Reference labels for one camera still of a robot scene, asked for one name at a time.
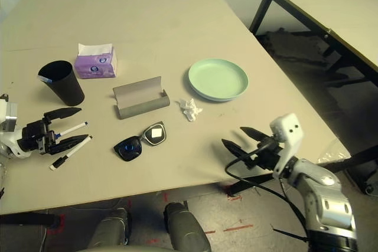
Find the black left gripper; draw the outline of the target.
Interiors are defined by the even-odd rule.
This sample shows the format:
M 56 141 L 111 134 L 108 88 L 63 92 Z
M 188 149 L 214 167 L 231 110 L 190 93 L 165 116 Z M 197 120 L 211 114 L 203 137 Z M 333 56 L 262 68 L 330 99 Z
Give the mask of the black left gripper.
M 50 130 L 51 121 L 70 117 L 82 109 L 65 107 L 44 113 L 44 119 L 29 123 L 22 129 L 22 150 L 29 152 L 38 150 L 40 154 L 55 155 L 69 150 L 88 137 L 88 134 L 72 136 L 56 142 L 56 135 Z

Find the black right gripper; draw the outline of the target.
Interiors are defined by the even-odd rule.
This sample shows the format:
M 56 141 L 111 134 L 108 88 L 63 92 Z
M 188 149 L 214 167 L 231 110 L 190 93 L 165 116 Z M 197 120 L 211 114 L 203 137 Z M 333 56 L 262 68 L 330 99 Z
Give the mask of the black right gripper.
M 272 137 L 252 127 L 240 127 L 240 129 L 253 140 L 260 142 L 256 152 L 251 154 L 244 151 L 239 145 L 231 140 L 222 139 L 224 147 L 235 157 L 235 162 L 244 162 L 248 169 L 258 166 L 272 171 L 278 163 L 282 150 L 279 143 Z

